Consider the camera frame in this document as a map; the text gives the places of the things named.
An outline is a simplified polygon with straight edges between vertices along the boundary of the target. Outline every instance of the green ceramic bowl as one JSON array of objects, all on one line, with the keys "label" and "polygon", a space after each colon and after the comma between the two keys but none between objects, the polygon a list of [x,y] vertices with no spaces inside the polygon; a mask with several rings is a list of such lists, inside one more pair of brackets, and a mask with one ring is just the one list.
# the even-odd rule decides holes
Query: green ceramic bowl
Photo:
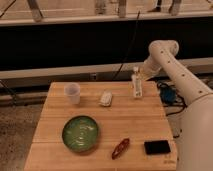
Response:
[{"label": "green ceramic bowl", "polygon": [[64,144],[74,152],[90,150],[97,142],[99,128],[89,116],[77,116],[64,126],[62,139]]}]

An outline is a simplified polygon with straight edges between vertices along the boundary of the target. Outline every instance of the floor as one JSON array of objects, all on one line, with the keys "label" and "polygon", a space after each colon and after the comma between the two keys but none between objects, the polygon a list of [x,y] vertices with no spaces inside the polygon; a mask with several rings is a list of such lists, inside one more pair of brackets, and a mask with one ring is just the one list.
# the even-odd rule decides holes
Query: floor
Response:
[{"label": "floor", "polygon": [[[8,0],[0,0],[0,11]],[[44,18],[76,17],[97,15],[101,6],[106,15],[116,15],[118,0],[37,0]],[[162,12],[168,11],[172,0],[162,1]],[[127,0],[127,14],[146,13],[156,7],[157,0]],[[212,0],[182,0],[180,11],[212,10]],[[1,17],[2,20],[31,19],[32,14],[27,1],[16,2]]]},{"label": "floor", "polygon": [[[5,106],[0,106],[0,171],[23,170],[46,94],[47,92],[20,94],[19,96],[25,99],[22,105],[8,106],[5,104]],[[31,100],[40,99],[40,101],[36,100],[36,104],[30,104],[28,103],[29,97]],[[0,103],[3,104],[2,102],[7,101],[8,98],[8,96],[1,95]],[[180,108],[177,107],[165,108],[166,113],[179,110]],[[180,116],[181,113],[168,117],[177,141],[180,132]]]}]

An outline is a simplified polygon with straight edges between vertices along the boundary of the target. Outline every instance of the speckled floor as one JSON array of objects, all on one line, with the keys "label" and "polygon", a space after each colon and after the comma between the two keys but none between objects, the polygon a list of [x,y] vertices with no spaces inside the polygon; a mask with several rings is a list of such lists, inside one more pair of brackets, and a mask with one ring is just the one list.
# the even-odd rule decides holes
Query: speckled floor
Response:
[{"label": "speckled floor", "polygon": [[22,171],[43,104],[0,108],[0,170]]}]

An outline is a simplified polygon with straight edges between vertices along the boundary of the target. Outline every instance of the white cup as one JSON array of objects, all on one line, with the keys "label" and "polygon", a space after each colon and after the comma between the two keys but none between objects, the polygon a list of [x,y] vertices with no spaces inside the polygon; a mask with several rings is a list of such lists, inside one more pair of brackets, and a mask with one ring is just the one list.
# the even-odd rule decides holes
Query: white cup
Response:
[{"label": "white cup", "polygon": [[78,83],[68,83],[64,86],[64,94],[70,99],[72,104],[80,102],[80,85]]}]

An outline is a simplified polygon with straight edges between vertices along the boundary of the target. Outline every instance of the red object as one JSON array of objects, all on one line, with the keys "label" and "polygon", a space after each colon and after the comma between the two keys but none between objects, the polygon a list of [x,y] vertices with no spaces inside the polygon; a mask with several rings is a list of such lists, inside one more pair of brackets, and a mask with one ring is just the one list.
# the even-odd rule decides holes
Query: red object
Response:
[{"label": "red object", "polygon": [[115,150],[112,153],[112,159],[114,160],[118,156],[120,156],[121,153],[129,147],[129,144],[130,144],[129,138],[125,138],[123,141],[121,141],[120,144],[118,144],[115,147]]}]

